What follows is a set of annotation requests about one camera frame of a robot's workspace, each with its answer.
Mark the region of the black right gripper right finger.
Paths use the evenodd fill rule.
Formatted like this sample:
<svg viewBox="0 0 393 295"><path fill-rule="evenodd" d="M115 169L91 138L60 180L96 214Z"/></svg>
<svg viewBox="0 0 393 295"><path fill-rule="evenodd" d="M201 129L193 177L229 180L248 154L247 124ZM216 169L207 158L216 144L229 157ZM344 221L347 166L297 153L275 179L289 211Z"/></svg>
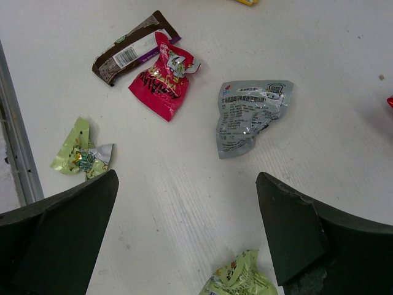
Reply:
<svg viewBox="0 0 393 295"><path fill-rule="evenodd" d="M392 294L392 226L336 209L266 172L256 188L285 294Z"/></svg>

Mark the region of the large red snack bag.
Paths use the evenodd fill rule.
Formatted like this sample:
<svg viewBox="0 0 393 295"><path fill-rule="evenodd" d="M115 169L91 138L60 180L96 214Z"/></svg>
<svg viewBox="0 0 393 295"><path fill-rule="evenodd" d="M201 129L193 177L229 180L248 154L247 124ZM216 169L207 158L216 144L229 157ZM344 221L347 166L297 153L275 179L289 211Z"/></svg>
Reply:
<svg viewBox="0 0 393 295"><path fill-rule="evenodd" d="M391 108L393 108L393 96L391 96L391 97L389 97L389 98L387 99L387 103L388 103L388 105L389 105Z"/></svg>

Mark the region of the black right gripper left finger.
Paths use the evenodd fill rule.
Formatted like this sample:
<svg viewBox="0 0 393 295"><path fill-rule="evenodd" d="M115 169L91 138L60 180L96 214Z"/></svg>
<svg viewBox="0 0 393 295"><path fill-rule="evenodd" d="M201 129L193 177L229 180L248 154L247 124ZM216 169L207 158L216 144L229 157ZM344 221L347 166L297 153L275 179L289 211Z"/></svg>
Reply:
<svg viewBox="0 0 393 295"><path fill-rule="evenodd" d="M118 189L109 170L1 214L1 294L85 294Z"/></svg>

